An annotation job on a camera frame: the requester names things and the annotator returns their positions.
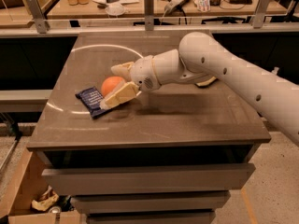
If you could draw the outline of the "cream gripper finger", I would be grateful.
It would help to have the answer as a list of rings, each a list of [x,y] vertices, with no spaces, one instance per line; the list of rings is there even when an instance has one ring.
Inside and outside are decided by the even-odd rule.
[[[133,62],[121,63],[113,65],[111,72],[118,77],[123,77],[126,81],[132,81],[130,70],[133,67]]]
[[[105,110],[112,109],[135,99],[139,93],[139,87],[133,81],[121,82],[112,90],[112,92],[105,96],[100,102],[100,107]]]

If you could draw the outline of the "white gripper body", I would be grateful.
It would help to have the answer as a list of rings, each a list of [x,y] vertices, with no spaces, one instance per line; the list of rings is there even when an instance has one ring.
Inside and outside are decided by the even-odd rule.
[[[143,92],[155,91],[161,87],[154,70],[154,60],[152,56],[138,59],[133,63],[130,70],[131,80]]]

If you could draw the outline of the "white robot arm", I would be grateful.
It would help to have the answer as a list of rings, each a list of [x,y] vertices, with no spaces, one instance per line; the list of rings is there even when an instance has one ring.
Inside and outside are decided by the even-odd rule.
[[[208,76],[224,82],[296,145],[299,144],[299,87],[225,49],[210,35],[193,32],[177,49],[111,67],[122,81],[101,101],[111,109],[169,83],[191,84]]]

